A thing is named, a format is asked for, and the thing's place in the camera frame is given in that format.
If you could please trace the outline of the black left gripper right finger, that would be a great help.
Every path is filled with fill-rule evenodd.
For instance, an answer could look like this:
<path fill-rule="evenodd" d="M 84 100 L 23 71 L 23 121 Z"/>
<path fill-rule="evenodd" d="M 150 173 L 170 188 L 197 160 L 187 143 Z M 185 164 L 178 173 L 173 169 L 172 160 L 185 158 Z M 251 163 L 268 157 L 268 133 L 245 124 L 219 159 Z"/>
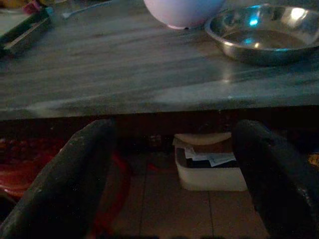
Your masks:
<path fill-rule="evenodd" d="M 319 172 L 286 138 L 253 120 L 232 130 L 233 152 L 272 239 L 319 237 Z"/>

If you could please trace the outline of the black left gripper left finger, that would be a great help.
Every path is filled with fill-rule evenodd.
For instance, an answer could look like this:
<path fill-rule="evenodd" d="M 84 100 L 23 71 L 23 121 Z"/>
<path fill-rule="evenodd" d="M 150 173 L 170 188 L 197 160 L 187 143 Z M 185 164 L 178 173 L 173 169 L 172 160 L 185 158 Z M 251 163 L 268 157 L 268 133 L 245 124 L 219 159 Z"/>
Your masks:
<path fill-rule="evenodd" d="M 83 239 L 97 213 L 116 145 L 115 123 L 77 131 L 40 171 L 0 227 L 3 239 Z"/>

